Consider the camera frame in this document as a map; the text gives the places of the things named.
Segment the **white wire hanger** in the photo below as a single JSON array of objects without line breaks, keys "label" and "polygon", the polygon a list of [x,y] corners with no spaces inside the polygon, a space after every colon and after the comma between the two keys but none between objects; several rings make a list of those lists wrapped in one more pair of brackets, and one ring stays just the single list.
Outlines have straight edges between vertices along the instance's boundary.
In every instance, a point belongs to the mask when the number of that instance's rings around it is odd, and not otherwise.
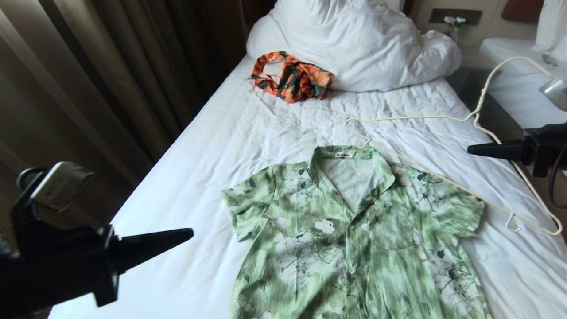
[{"label": "white wire hanger", "polygon": [[[500,141],[500,139],[499,139],[493,132],[491,132],[491,131],[489,131],[489,130],[487,130],[487,129],[485,129],[485,128],[483,128],[483,127],[480,126],[480,124],[479,124],[480,110],[481,110],[482,107],[483,107],[484,99],[485,99],[485,96],[486,96],[486,92],[488,91],[488,86],[490,85],[490,82],[491,82],[492,78],[493,78],[494,75],[496,74],[496,71],[498,71],[504,64],[506,64],[506,63],[508,63],[508,62],[510,62],[510,61],[514,61],[514,60],[526,60],[526,61],[532,63],[533,65],[535,65],[535,66],[536,66],[541,72],[543,72],[545,75],[551,76],[551,73],[550,73],[550,72],[548,72],[547,70],[545,70],[542,66],[540,66],[538,63],[536,63],[534,60],[532,60],[532,59],[530,59],[530,58],[527,58],[527,57],[513,57],[513,58],[509,58],[508,60],[506,60],[506,61],[500,63],[500,64],[499,64],[498,66],[496,66],[496,67],[494,68],[494,70],[492,70],[492,72],[488,75],[488,78],[486,79],[486,83],[485,83],[483,89],[481,90],[479,102],[478,102],[478,104],[477,104],[475,110],[472,111],[469,115],[467,115],[464,119],[458,119],[457,117],[452,117],[452,116],[447,116],[447,115],[398,116],[398,117],[385,117],[385,118],[381,118],[381,119],[366,119],[366,120],[365,120],[365,119],[357,119],[357,118],[355,118],[355,117],[351,117],[350,119],[346,120],[346,122],[345,122],[345,127],[346,127],[349,131],[351,131],[352,133],[357,134],[357,135],[359,135],[359,136],[361,136],[361,137],[363,137],[363,138],[366,139],[366,142],[365,142],[363,145],[359,145],[358,143],[355,144],[358,148],[364,148],[366,145],[368,145],[368,144],[372,141],[372,138],[371,138],[371,137],[366,137],[366,136],[364,136],[364,135],[358,133],[357,131],[354,131],[354,130],[350,129],[349,126],[348,126],[348,124],[349,124],[350,121],[357,121],[357,122],[362,123],[362,122],[389,121],[389,120],[407,120],[407,119],[449,119],[449,120],[454,120],[454,121],[459,121],[459,122],[465,122],[465,121],[468,121],[470,118],[472,118],[472,117],[474,116],[475,119],[474,119],[474,122],[473,122],[473,126],[474,126],[475,128],[477,128],[477,129],[481,130],[482,132],[488,134],[490,137],[492,137],[492,139],[494,139],[494,141],[496,141],[496,143],[502,144],[502,142]],[[538,192],[535,190],[535,188],[534,188],[534,186],[532,185],[532,183],[529,181],[529,179],[526,177],[526,175],[525,175],[524,172],[520,169],[519,165],[518,165],[516,162],[511,162],[511,163],[512,163],[512,165],[514,166],[514,168],[516,169],[516,171],[518,171],[518,173],[520,174],[520,176],[523,178],[523,180],[525,181],[525,183],[528,185],[528,187],[530,188],[531,192],[532,192],[532,193],[535,195],[535,197],[538,199],[538,202],[539,202],[539,203],[541,204],[541,206],[544,208],[544,212],[545,212],[547,215],[549,215],[551,218],[553,218],[553,220],[557,223],[557,230],[556,230],[556,231],[551,231],[551,230],[549,230],[549,229],[547,229],[547,228],[543,228],[543,227],[540,226],[540,225],[536,225],[536,224],[532,223],[530,220],[528,220],[527,218],[525,218],[525,217],[523,217],[523,216],[521,216],[521,215],[518,215],[518,214],[516,214],[516,213],[510,212],[508,209],[506,209],[506,208],[504,208],[504,207],[502,207],[502,206],[500,206],[500,205],[498,205],[498,204],[496,204],[496,203],[494,203],[494,202],[492,202],[492,201],[490,201],[490,200],[487,200],[487,199],[483,198],[483,197],[480,196],[479,194],[477,194],[477,193],[475,193],[475,192],[473,192],[473,191],[470,191],[470,190],[466,189],[465,187],[463,187],[463,186],[461,186],[461,185],[458,185],[458,184],[456,184],[455,182],[450,181],[449,179],[447,179],[447,178],[445,178],[445,177],[443,177],[443,176],[441,176],[441,175],[439,175],[439,174],[437,174],[437,173],[435,173],[435,172],[432,172],[432,171],[430,171],[430,170],[427,170],[427,169],[424,168],[423,166],[421,166],[421,165],[415,163],[414,161],[412,161],[411,159],[409,159],[409,158],[407,158],[407,157],[404,157],[404,156],[402,156],[402,155],[400,155],[400,154],[397,154],[396,152],[391,151],[391,150],[389,150],[389,149],[387,149],[387,148],[382,148],[382,149],[384,149],[384,150],[387,151],[388,153],[391,153],[392,155],[395,155],[395,156],[397,156],[397,157],[403,159],[404,161],[406,161],[406,162],[408,162],[409,164],[413,165],[415,168],[417,168],[417,169],[419,169],[419,170],[421,170],[421,171],[424,171],[424,172],[426,172],[426,173],[428,173],[428,174],[434,175],[434,176],[436,176],[436,177],[438,177],[438,178],[441,178],[443,181],[448,182],[448,183],[450,183],[450,184],[452,184],[452,185],[454,185],[454,186],[457,186],[458,188],[462,189],[463,191],[466,191],[466,192],[468,192],[469,194],[472,194],[472,195],[474,195],[474,196],[476,196],[476,197],[482,199],[484,202],[486,202],[486,203],[488,203],[488,204],[491,204],[492,206],[495,206],[496,208],[498,208],[498,209],[504,211],[505,213],[508,214],[508,219],[506,220],[506,225],[505,225],[505,227],[506,227],[506,229],[508,229],[508,230],[510,230],[510,231],[512,231],[512,232],[514,232],[514,233],[517,233],[517,232],[519,232],[519,231],[522,229],[521,227],[514,228],[514,229],[510,227],[510,223],[512,222],[512,220],[513,220],[514,218],[518,218],[518,219],[522,220],[524,223],[526,223],[526,224],[528,224],[528,225],[530,225],[530,226],[533,226],[533,227],[535,227],[535,228],[538,228],[538,229],[540,229],[540,230],[542,230],[542,231],[544,231],[544,232],[546,232],[546,233],[548,233],[548,234],[550,234],[550,235],[553,235],[553,236],[556,236],[556,235],[560,234],[561,231],[563,230],[563,224],[561,223],[561,221],[557,218],[557,216],[555,216],[551,211],[549,211],[549,209],[547,208],[547,206],[546,206],[545,203],[543,202],[543,199],[541,199],[541,196],[539,196]]]}]

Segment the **orange floral fabric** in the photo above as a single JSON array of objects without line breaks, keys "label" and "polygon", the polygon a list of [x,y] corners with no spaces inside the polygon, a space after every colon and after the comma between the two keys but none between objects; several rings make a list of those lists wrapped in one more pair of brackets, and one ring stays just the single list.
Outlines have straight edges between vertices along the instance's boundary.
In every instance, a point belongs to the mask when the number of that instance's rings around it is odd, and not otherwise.
[{"label": "orange floral fabric", "polygon": [[[262,76],[269,62],[283,61],[279,83],[270,76]],[[325,91],[333,83],[334,75],[320,67],[301,62],[284,51],[272,52],[259,57],[250,78],[257,87],[280,97],[288,103],[307,98],[325,98]]]}]

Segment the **shirt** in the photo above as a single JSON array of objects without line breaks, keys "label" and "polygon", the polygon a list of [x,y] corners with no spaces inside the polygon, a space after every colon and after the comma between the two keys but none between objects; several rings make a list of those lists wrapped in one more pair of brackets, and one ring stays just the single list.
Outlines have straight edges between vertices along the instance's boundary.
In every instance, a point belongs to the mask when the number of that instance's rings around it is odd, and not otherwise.
[{"label": "shirt", "polygon": [[[279,79],[276,80],[275,76],[264,74],[264,67],[278,61],[281,61],[281,72]],[[307,98],[322,100],[327,88],[333,84],[333,77],[331,72],[314,64],[299,61],[285,51],[272,52],[259,57],[250,76],[257,87],[288,103]]]},{"label": "shirt", "polygon": [[231,318],[490,318],[458,240],[484,203],[374,148],[318,147],[223,197],[253,241]]}]

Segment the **white bed sheet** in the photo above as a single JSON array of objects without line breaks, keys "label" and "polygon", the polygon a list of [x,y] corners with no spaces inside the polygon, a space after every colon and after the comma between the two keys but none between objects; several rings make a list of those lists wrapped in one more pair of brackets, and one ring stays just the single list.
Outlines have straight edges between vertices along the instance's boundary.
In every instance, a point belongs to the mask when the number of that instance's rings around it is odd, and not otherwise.
[{"label": "white bed sheet", "polygon": [[[491,37],[484,39],[480,45],[479,52],[494,66],[511,57],[528,57],[546,70],[553,69],[543,61],[541,52],[533,50],[535,40],[508,39],[505,37]],[[533,64],[525,61],[512,61],[503,66],[503,70],[514,74],[539,73],[540,70]]]},{"label": "white bed sheet", "polygon": [[[546,70],[557,76],[560,68],[546,64],[541,53],[534,51],[535,41],[490,38],[479,48],[489,65],[497,66],[511,57],[525,56],[533,59]],[[488,93],[523,128],[537,128],[546,124],[559,124],[567,121],[567,113],[549,101],[539,88],[551,80],[527,61],[512,61],[503,67],[503,72],[495,76]]]},{"label": "white bed sheet", "polygon": [[[87,295],[54,307],[50,318],[226,318],[251,243],[236,241],[221,189],[268,165],[305,161],[318,145],[361,142],[343,127],[351,116],[467,114],[444,79],[386,93],[331,91],[326,100],[287,104],[246,80],[252,65],[243,59],[113,220],[120,236],[192,227],[195,237],[122,275],[117,302],[97,308]],[[466,153],[467,145],[488,141],[472,123],[407,120],[364,129],[428,169],[553,228],[509,163]],[[523,229],[512,233],[506,219],[489,207],[479,236],[463,241],[494,318],[564,316],[563,239],[521,222]]]}]

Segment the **wall socket panel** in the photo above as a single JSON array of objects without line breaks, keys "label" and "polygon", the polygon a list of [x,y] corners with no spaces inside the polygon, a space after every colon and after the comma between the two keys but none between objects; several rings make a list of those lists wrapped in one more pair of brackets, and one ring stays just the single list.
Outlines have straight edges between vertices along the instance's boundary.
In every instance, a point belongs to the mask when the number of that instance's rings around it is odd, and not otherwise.
[{"label": "wall socket panel", "polygon": [[467,21],[465,24],[470,24],[472,26],[478,25],[480,17],[483,15],[482,11],[479,10],[463,10],[463,9],[433,9],[431,11],[431,16],[429,17],[429,23],[445,23],[443,19],[446,16],[453,16],[465,18]]}]

